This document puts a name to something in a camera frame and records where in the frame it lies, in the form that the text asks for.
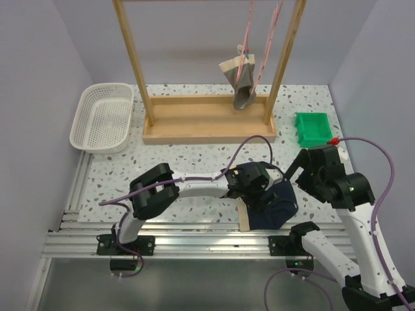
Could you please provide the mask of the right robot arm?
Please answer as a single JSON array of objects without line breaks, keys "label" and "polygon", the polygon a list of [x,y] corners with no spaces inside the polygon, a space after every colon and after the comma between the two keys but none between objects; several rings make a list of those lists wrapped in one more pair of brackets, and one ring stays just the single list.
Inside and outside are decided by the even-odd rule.
[{"label": "right robot arm", "polygon": [[414,287],[408,285],[388,252],[377,217],[369,181],[360,173],[347,174],[335,146],[303,149],[285,173],[290,179],[301,168],[297,186],[341,219],[356,256],[353,262],[335,247],[313,222],[292,227],[289,247],[296,254],[316,257],[341,287],[349,310],[411,308]]}]

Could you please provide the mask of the navy blue underwear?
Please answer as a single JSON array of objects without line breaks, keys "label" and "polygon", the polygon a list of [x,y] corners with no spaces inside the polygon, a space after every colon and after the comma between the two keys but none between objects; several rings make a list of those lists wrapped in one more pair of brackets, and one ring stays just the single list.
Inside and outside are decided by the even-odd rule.
[{"label": "navy blue underwear", "polygon": [[278,230],[298,212],[294,189],[289,180],[283,176],[283,180],[274,184],[271,190],[274,190],[278,197],[262,213],[257,214],[249,210],[243,201],[238,204],[240,231]]}]

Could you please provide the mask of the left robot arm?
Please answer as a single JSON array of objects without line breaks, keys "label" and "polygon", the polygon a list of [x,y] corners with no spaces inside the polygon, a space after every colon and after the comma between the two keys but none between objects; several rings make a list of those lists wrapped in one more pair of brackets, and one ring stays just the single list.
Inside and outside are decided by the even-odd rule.
[{"label": "left robot arm", "polygon": [[201,175],[173,171],[167,163],[156,165],[130,183],[127,195],[109,202],[110,205],[125,200],[131,203],[117,225],[112,247],[120,254],[130,253],[145,221],[160,216],[178,199],[241,199],[254,211],[264,211],[276,197],[272,187],[281,181],[282,170],[264,161]]}]

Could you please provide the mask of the pink wire hanger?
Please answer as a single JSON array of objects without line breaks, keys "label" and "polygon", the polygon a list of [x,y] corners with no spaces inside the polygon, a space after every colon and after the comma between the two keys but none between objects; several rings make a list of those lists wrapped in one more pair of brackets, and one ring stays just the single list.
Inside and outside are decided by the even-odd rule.
[{"label": "pink wire hanger", "polygon": [[266,43],[265,43],[265,49],[264,49],[264,53],[263,53],[263,60],[260,64],[260,66],[259,66],[259,71],[257,73],[257,76],[256,76],[255,80],[254,80],[254,84],[251,88],[250,95],[255,94],[256,88],[257,88],[257,86],[260,82],[260,79],[261,79],[261,77],[263,75],[263,72],[265,70],[265,67],[267,65],[268,57],[269,57],[271,46],[272,46],[272,40],[273,40],[273,37],[274,37],[274,32],[276,30],[279,15],[280,15],[280,12],[281,12],[281,9],[282,9],[282,6],[283,6],[284,2],[285,2],[284,0],[277,1],[276,5],[275,5],[275,8],[273,10],[272,18],[271,18],[271,21],[270,21],[270,27],[269,27],[268,34],[267,34],[267,40],[266,40]]}]

